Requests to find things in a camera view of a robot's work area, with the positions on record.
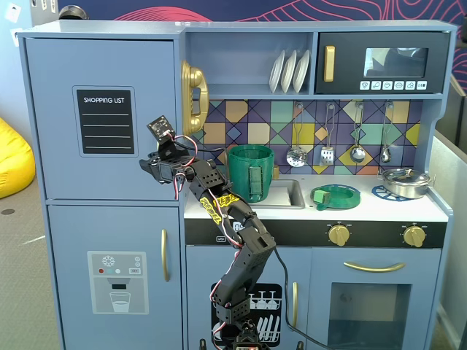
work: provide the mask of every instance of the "toy kitchen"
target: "toy kitchen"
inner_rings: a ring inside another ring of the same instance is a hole
[[[229,202],[142,170],[167,138],[233,193],[247,182],[287,266],[285,284],[270,256],[248,290],[262,343],[429,350],[453,213],[428,166],[456,31],[62,20],[18,34],[62,349],[223,347],[208,295],[236,259],[215,222]],[[269,165],[233,168],[251,146]]]

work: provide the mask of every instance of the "colorful tile backsplash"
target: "colorful tile backsplash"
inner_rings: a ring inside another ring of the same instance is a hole
[[[328,143],[325,130],[328,101],[303,101],[302,113],[294,115],[294,101],[211,101],[203,130],[193,136],[207,149],[237,144],[263,144],[275,152],[275,164],[282,174],[377,174],[383,169],[414,165],[422,101],[394,101],[394,112],[385,118],[384,101],[363,102],[363,125],[360,144],[366,151],[365,160],[352,162],[350,152],[355,143],[354,119],[360,125],[361,113],[355,101],[331,101],[336,106],[331,146],[335,150],[333,166],[320,166],[322,147]],[[328,130],[332,129],[333,114],[328,113]],[[379,155],[387,133],[391,161],[381,163]],[[307,165],[292,168],[286,160],[287,151],[298,144],[308,152]],[[225,153],[205,152],[205,159],[214,159],[223,168]]]

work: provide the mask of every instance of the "microwave window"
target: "microwave window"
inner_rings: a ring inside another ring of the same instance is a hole
[[[427,48],[369,47],[365,55],[365,77],[424,77]]]

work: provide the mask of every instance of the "microwave handle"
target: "microwave handle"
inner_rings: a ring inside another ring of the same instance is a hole
[[[336,48],[334,46],[326,46],[324,56],[324,81],[334,81],[334,63],[336,61]]]

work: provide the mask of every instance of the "green plastic cup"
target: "green plastic cup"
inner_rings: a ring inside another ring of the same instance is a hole
[[[247,202],[260,202],[268,196],[274,167],[274,151],[259,144],[243,144],[228,152],[232,190]]]

